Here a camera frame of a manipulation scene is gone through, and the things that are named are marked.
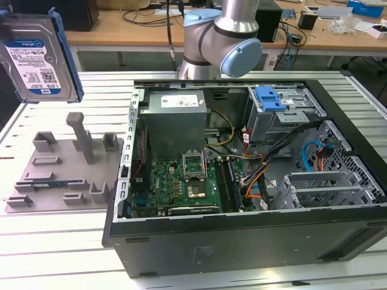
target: cable on desk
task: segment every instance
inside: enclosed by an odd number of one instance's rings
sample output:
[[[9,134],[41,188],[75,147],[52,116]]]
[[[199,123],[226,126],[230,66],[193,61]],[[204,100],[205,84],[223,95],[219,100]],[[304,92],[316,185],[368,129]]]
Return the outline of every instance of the cable on desk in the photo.
[[[320,5],[323,5],[323,6],[329,6],[328,4],[325,4],[325,3],[321,3],[321,2],[319,2],[319,1],[317,1],[317,0],[314,0],[317,4],[320,4]]]
[[[302,43],[296,43],[291,39],[291,33],[289,32],[289,27],[293,27],[293,28],[297,29],[298,31],[300,31],[304,35],[304,41]],[[288,22],[284,22],[284,21],[282,21],[282,19],[281,19],[281,24],[280,24],[280,26],[278,26],[278,28],[285,32],[286,43],[285,43],[284,49],[281,51],[281,54],[279,56],[279,59],[276,62],[276,65],[274,66],[274,69],[276,69],[279,64],[286,65],[287,69],[292,69],[294,64],[296,63],[296,61],[299,58],[298,52],[299,52],[300,48],[307,43],[308,37],[300,28],[298,28],[297,26],[294,26],[292,24],[289,24]],[[294,57],[290,56],[292,47],[294,47],[295,52],[296,52]],[[290,60],[291,60],[291,58],[293,58],[293,61],[283,63],[283,62],[281,62],[281,60],[286,52],[286,49],[288,49],[288,53],[287,53],[288,58]]]
[[[175,60],[175,48],[172,43],[171,19],[169,18],[169,0],[167,0],[167,34],[168,34],[169,51],[171,52],[172,64],[174,66],[174,71],[177,71],[176,60]]]
[[[142,26],[153,26],[153,25],[160,25],[160,24],[163,24],[162,22],[166,21],[167,18],[163,18],[163,19],[157,19],[157,20],[153,20],[153,21],[147,21],[147,22],[138,22],[138,21],[134,21],[132,19],[128,19],[126,17],[126,15],[128,15],[130,12],[133,12],[135,10],[128,10],[127,12],[125,12],[123,15],[122,15],[122,19],[125,20],[125,21],[128,21],[130,23],[133,23],[133,24],[136,24],[136,25],[142,25]],[[149,15],[152,15],[154,14],[156,11],[154,11],[153,13],[151,14],[146,14],[146,15],[143,15],[143,16],[149,16]],[[179,17],[181,15],[174,15],[174,16],[170,16],[169,18],[175,18],[175,17]]]

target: motherboard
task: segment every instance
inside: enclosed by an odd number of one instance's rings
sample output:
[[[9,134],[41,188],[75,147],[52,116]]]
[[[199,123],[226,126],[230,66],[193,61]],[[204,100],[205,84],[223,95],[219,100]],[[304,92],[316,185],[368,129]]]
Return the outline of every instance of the motherboard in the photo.
[[[197,159],[153,161],[150,191],[135,194],[132,213],[139,217],[171,216],[191,214],[192,210],[222,213],[241,208],[242,162],[206,158],[203,165]],[[204,176],[189,175],[200,172]]]

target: paper box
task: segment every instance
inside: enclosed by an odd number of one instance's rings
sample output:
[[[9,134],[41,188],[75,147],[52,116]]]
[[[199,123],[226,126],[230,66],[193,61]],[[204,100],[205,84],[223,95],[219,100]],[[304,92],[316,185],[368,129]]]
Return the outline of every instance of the paper box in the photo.
[[[380,6],[367,6],[359,1],[350,0],[347,7],[353,7],[352,13],[364,15],[368,17],[378,18],[384,7]]]
[[[387,27],[384,25],[374,25],[367,31],[367,33],[375,38],[387,39]]]

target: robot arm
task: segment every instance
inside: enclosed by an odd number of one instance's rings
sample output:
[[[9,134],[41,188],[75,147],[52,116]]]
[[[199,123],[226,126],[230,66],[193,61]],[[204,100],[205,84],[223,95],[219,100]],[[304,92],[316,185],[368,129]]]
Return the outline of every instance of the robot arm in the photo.
[[[255,67],[262,54],[256,38],[258,0],[224,0],[215,9],[192,10],[184,19],[184,60],[179,79],[237,78]]]

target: hard drive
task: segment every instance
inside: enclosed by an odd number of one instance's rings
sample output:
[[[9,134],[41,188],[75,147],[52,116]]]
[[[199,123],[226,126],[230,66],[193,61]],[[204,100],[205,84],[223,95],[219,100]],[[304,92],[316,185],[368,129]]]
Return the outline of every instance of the hard drive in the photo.
[[[82,85],[58,13],[0,17],[0,59],[21,102],[80,102]]]

